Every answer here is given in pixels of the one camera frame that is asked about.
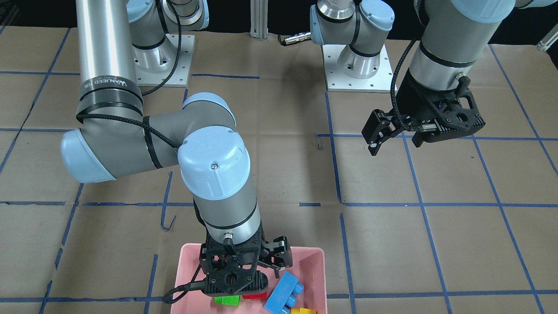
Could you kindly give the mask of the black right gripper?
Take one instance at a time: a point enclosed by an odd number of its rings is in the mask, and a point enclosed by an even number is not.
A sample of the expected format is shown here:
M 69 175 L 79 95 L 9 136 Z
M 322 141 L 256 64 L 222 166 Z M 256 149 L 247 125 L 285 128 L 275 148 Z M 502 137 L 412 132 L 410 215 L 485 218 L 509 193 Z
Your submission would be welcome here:
M 279 271 L 293 266 L 292 251 L 286 236 L 273 242 L 265 240 L 263 226 L 247 240 L 236 243 L 235 234 L 227 231 L 221 238 L 213 237 L 216 229 L 207 225 L 207 240 L 201 245 L 201 268 L 204 273 L 256 273 L 257 266 Z

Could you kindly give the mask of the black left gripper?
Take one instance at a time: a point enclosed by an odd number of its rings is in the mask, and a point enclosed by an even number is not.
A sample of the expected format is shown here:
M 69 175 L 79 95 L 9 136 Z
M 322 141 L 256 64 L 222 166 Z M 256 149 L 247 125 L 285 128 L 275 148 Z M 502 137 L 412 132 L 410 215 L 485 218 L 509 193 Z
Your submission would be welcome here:
M 400 117 L 396 116 L 394 109 L 385 113 L 374 109 L 366 121 L 361 134 L 364 137 L 369 152 L 372 156 L 378 154 L 381 145 L 390 138 L 394 138 L 404 131 L 404 127 L 417 127 L 423 120 L 437 119 L 439 123 L 448 127 L 462 127 L 456 109 L 456 94 L 462 82 L 456 88 L 448 91 L 437 91 L 420 84 L 407 70 L 397 92 L 397 109 Z M 434 133 L 415 133 L 411 141 L 416 148 L 423 143 L 433 143 Z

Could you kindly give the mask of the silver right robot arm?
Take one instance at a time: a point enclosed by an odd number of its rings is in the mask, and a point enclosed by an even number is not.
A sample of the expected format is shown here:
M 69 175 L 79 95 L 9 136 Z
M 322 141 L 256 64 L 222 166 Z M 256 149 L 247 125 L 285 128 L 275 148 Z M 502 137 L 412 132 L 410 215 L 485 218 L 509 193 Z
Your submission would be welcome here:
M 193 193 L 198 219 L 208 232 L 208 276 L 237 276 L 263 266 L 292 266 L 285 237 L 265 240 L 251 160 L 223 98 L 201 92 L 179 111 L 146 116 L 137 69 L 174 74 L 181 46 L 170 30 L 207 24 L 202 0 L 78 0 L 80 70 L 76 119 L 82 127 L 64 134 L 61 155 L 81 183 L 179 165 Z

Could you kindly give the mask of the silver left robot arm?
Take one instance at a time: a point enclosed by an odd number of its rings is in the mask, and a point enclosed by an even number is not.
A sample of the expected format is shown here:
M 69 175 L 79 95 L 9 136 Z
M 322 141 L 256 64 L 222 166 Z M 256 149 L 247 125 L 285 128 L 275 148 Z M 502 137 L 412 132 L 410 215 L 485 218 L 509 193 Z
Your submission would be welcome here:
M 415 147 L 472 135 L 485 126 L 469 89 L 468 73 L 497 28 L 514 8 L 554 4 L 552 0 L 416 0 L 424 31 L 411 40 L 392 74 L 392 109 L 371 112 L 361 134 L 369 152 L 403 131 L 413 132 Z M 382 0 L 319 0 L 310 8 L 315 44 L 342 44 L 339 65 L 351 77 L 375 74 L 357 65 L 376 65 L 395 21 Z

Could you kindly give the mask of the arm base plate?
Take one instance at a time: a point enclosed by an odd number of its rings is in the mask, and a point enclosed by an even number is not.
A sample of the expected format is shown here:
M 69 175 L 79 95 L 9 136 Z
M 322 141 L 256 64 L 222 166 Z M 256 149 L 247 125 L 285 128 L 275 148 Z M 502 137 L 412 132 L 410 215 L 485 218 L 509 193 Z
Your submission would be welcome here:
M 187 87 L 196 37 L 193 34 L 167 34 L 154 48 L 133 46 L 137 84 L 156 87 L 165 79 L 165 87 Z
M 346 44 L 321 47 L 328 91 L 390 92 L 393 72 L 385 46 L 373 57 L 357 55 Z

